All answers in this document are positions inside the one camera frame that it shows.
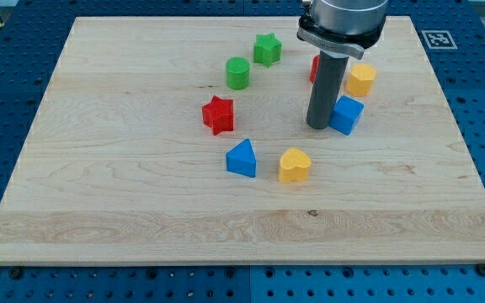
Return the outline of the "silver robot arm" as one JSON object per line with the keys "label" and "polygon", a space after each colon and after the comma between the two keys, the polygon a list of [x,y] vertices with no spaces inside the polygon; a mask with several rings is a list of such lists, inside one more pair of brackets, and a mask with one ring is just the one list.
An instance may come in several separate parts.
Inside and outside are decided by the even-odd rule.
{"label": "silver robot arm", "polygon": [[332,57],[360,60],[381,36],[388,0],[302,1],[296,36]]}

